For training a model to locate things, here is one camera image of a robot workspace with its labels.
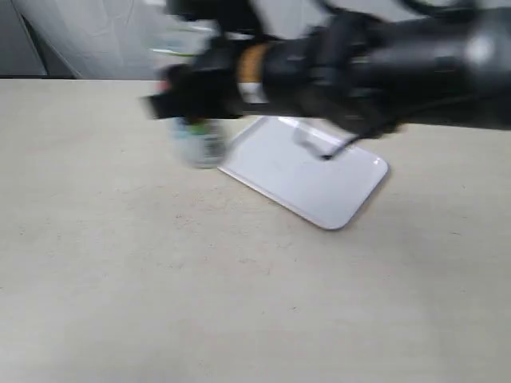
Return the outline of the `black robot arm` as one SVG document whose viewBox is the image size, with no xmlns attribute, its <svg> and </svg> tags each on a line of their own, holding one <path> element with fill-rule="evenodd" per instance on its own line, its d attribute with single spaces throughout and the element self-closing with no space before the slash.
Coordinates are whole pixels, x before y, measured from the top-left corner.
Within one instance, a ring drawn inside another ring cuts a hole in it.
<svg viewBox="0 0 511 383">
<path fill-rule="evenodd" d="M 321 1 L 327 20 L 297 38 L 270 34 L 251 1 L 170 1 L 215 35 L 164 69 L 145 103 L 156 119 L 295 116 L 374 138 L 401 124 L 510 128 L 510 9 L 404 1 L 391 22 Z"/>
</svg>

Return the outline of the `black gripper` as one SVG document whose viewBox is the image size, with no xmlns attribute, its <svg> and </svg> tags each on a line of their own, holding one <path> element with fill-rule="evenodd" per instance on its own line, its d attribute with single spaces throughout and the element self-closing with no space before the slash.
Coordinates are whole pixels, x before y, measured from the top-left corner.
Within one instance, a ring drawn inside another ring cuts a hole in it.
<svg viewBox="0 0 511 383">
<path fill-rule="evenodd" d="M 242 40 L 211 38 L 187 64 L 160 71 L 161 90 L 141 101 L 154 120 L 241 117 L 236 66 L 248 47 Z"/>
</svg>

